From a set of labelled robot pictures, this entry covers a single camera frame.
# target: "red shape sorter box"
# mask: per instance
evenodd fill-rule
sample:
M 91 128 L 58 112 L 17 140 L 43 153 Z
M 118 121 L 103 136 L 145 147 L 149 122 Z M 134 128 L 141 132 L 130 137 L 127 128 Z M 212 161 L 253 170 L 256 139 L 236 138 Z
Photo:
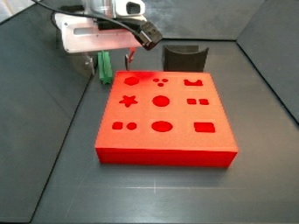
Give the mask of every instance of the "red shape sorter box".
M 229 167 L 240 148 L 212 75 L 118 72 L 95 147 L 103 164 Z

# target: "rectangular hole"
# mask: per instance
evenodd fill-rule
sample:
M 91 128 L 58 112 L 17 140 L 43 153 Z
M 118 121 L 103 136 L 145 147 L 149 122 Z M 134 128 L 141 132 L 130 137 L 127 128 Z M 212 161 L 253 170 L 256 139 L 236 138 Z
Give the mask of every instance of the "rectangular hole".
M 213 122 L 195 122 L 194 128 L 197 132 L 209 132 L 209 133 L 217 132 Z

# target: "circular hole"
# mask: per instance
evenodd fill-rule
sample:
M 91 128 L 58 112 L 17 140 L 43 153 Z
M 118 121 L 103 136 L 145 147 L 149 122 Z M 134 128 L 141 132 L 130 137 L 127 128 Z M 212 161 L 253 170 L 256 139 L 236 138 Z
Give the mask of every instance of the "circular hole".
M 167 132 L 174 128 L 173 124 L 165 121 L 154 122 L 153 129 L 158 132 Z
M 154 98 L 154 105 L 157 107 L 166 107 L 170 104 L 170 98 L 166 97 L 165 95 L 158 95 Z
M 131 122 L 127 126 L 126 126 L 130 130 L 135 130 L 137 129 L 137 123 Z

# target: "cable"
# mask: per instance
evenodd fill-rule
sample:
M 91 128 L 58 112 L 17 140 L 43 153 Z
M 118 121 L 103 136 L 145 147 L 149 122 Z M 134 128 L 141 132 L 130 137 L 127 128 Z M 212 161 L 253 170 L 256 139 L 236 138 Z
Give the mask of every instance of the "cable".
M 50 11 L 55 11 L 55 12 L 59 12 L 62 14 L 66 14 L 66 15 L 70 15 L 70 16 L 74 16 L 74 17 L 81 17 L 81 18 L 105 19 L 109 22 L 111 22 L 111 23 L 114 23 L 117 25 L 121 25 L 125 29 L 127 29 L 130 32 L 133 32 L 137 36 L 139 35 L 138 32 L 134 29 L 131 29 L 126 24 L 119 23 L 117 20 L 114 20 L 114 19 L 111 19 L 109 17 L 105 17 L 105 16 L 91 16 L 91 15 L 87 15 L 87 14 L 78 14 L 78 13 L 67 12 L 65 10 L 57 10 L 51 6 L 49 6 L 47 4 L 39 2 L 38 0 L 33 0 L 33 1 L 37 4 L 39 4 L 43 8 L 46 8 L 47 10 L 50 10 Z

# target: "metal bracket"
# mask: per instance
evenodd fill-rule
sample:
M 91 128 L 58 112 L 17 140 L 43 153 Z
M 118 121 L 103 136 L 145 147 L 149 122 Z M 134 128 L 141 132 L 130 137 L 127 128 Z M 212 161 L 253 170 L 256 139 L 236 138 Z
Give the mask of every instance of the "metal bracket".
M 126 55 L 126 70 L 130 71 L 131 62 L 135 59 L 137 48 L 129 48 L 129 54 Z

